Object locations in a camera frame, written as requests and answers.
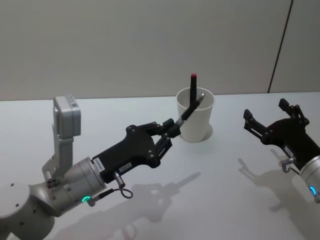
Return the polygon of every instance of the cable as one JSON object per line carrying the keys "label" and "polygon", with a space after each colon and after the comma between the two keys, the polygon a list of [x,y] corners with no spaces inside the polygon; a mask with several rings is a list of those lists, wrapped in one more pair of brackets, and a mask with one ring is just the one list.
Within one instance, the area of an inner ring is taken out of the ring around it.
{"label": "cable", "polygon": [[289,172],[290,170],[294,171],[297,175],[300,176],[300,173],[299,173],[297,170],[295,170],[294,168],[289,167],[289,168],[288,168],[288,172]]}
{"label": "cable", "polygon": [[132,199],[133,196],[134,196],[134,193],[132,191],[130,191],[129,189],[125,189],[125,188],[117,188],[117,189],[114,189],[114,191],[120,191],[121,192],[121,195],[126,198],[126,199]]}

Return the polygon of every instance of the white table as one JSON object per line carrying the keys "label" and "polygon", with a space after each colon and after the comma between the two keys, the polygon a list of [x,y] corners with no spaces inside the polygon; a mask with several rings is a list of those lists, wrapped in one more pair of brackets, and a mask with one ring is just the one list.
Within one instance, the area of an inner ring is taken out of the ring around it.
{"label": "white table", "polygon": [[[301,106],[310,120],[307,133],[320,144],[320,92],[218,95],[208,140],[175,138],[160,167],[139,166],[123,176],[133,199],[114,193],[94,208],[81,204],[57,218],[46,239],[318,240],[320,205],[299,176],[280,170],[280,149],[244,130],[246,108],[266,126],[286,118],[280,98]],[[77,101],[82,134],[74,139],[74,162],[121,141],[128,125],[177,119],[174,97]],[[49,100],[0,102],[1,185],[43,181],[41,167],[53,154],[52,106]],[[250,178],[239,171],[242,161]]]}

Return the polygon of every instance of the gray wall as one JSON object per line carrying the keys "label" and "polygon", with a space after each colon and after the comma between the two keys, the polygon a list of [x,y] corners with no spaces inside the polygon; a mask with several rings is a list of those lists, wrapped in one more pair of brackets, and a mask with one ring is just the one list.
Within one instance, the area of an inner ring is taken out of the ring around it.
{"label": "gray wall", "polygon": [[290,0],[1,0],[0,100],[265,93]]}
{"label": "gray wall", "polygon": [[320,1],[294,0],[271,92],[320,91]]}

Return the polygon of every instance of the marker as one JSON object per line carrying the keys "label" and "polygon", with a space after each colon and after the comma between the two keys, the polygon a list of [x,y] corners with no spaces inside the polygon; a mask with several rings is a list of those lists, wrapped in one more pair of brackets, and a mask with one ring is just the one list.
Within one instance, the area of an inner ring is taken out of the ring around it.
{"label": "marker", "polygon": [[205,94],[202,93],[198,99],[195,100],[181,115],[181,117],[175,122],[179,127],[191,116],[191,114],[199,107],[202,100],[205,98]]}
{"label": "marker", "polygon": [[197,100],[197,74],[192,73],[190,78],[190,105]]}

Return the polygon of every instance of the white paper cup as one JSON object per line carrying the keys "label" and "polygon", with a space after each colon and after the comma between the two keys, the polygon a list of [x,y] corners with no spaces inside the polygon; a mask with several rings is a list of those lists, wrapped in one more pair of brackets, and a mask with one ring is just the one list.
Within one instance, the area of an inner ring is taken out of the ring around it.
{"label": "white paper cup", "polygon": [[[197,98],[202,93],[205,94],[203,101],[180,128],[181,137],[189,143],[201,142],[209,130],[209,119],[215,103],[215,96],[209,90],[197,87]],[[181,116],[190,104],[190,87],[178,92],[176,102],[178,104],[178,114]]]}

